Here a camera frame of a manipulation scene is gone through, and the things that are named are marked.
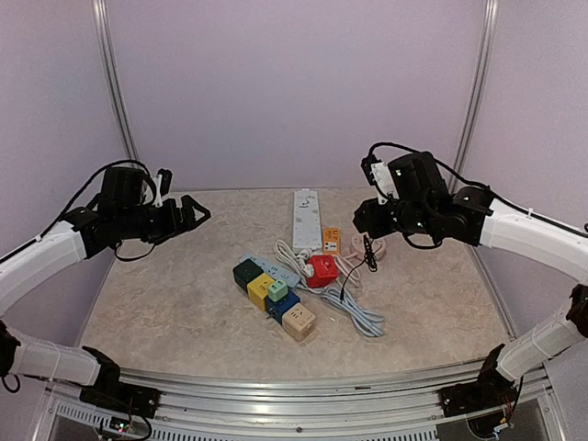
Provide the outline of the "black power adapter with cable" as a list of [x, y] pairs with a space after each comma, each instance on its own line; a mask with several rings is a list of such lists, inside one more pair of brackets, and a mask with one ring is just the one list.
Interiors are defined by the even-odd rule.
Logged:
[[370, 243], [367, 239], [364, 240], [366, 251], [364, 257], [361, 259], [349, 258], [348, 257], [337, 257], [335, 263], [338, 264], [340, 273], [343, 274], [344, 280], [341, 283], [339, 291], [339, 301], [343, 302], [345, 299], [345, 289], [349, 281], [352, 281], [354, 286], [360, 285], [361, 276], [357, 275], [356, 272], [362, 265], [366, 265], [369, 272], [375, 273], [378, 271], [378, 262], [376, 261], [370, 247]]

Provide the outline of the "dark green cube socket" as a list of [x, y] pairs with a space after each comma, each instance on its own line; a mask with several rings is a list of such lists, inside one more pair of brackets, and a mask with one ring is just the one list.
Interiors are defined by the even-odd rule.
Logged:
[[247, 291], [247, 285], [264, 274], [264, 270], [250, 258], [243, 260], [232, 269], [233, 278], [236, 284]]

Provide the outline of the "yellow cube socket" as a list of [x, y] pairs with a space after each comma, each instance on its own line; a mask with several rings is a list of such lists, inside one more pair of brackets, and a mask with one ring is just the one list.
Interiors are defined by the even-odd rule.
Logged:
[[274, 282], [271, 276], [263, 273], [247, 284], [249, 300], [261, 311], [266, 311], [268, 289]]

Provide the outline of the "mint green USB charger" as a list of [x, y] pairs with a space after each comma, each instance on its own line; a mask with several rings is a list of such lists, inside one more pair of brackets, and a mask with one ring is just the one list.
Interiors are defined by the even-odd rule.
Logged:
[[275, 303], [282, 301], [288, 295], [288, 284], [283, 279], [275, 280], [268, 287], [268, 298]]

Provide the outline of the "blue cube socket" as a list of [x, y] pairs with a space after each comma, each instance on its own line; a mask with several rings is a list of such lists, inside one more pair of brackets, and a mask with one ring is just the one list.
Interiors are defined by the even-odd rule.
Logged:
[[283, 315], [299, 302], [300, 297], [292, 290], [289, 290], [288, 293], [278, 301], [273, 301], [269, 297], [266, 297], [266, 312], [277, 323], [282, 324]]

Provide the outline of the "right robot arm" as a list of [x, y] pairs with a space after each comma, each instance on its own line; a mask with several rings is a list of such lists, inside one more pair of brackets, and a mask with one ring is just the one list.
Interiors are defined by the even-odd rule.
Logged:
[[402, 156], [387, 163], [372, 145], [361, 161], [378, 194], [354, 213], [356, 229], [372, 239], [393, 233], [409, 243], [417, 234], [430, 249], [446, 239], [473, 247], [500, 249], [560, 271], [576, 281], [568, 302], [530, 331], [492, 350], [471, 385], [470, 400], [488, 408], [527, 371], [587, 338], [587, 231], [524, 209], [483, 183], [462, 178], [448, 190], [441, 172], [447, 164], [430, 152], [402, 146]]

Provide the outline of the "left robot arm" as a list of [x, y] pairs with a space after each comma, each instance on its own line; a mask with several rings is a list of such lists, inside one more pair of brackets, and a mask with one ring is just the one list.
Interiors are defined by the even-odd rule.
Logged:
[[[118, 160], [90, 177], [101, 188], [84, 206], [68, 201], [40, 234], [1, 259], [1, 311], [7, 312], [31, 290], [64, 269], [110, 249], [117, 252], [128, 240], [155, 248], [192, 232], [211, 217], [209, 209], [189, 195], [169, 198], [173, 174], [161, 169], [152, 175], [137, 160]], [[69, 347], [1, 326], [1, 376], [28, 376], [71, 382], [91, 390], [108, 408], [129, 398], [119, 380], [119, 365], [89, 347]]]

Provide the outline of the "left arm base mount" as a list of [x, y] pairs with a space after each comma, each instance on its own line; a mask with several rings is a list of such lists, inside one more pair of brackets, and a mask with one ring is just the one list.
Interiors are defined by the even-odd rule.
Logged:
[[98, 408], [131, 416], [153, 418], [162, 393], [155, 388], [118, 382], [113, 388], [83, 387], [81, 402]]

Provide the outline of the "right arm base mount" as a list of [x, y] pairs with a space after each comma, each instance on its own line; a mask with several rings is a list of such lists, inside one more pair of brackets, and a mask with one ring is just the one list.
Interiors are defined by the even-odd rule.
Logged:
[[508, 402], [513, 404], [518, 390], [510, 383], [505, 387], [498, 387], [491, 383], [473, 381], [445, 387], [438, 395], [444, 416], [453, 417], [500, 407]]

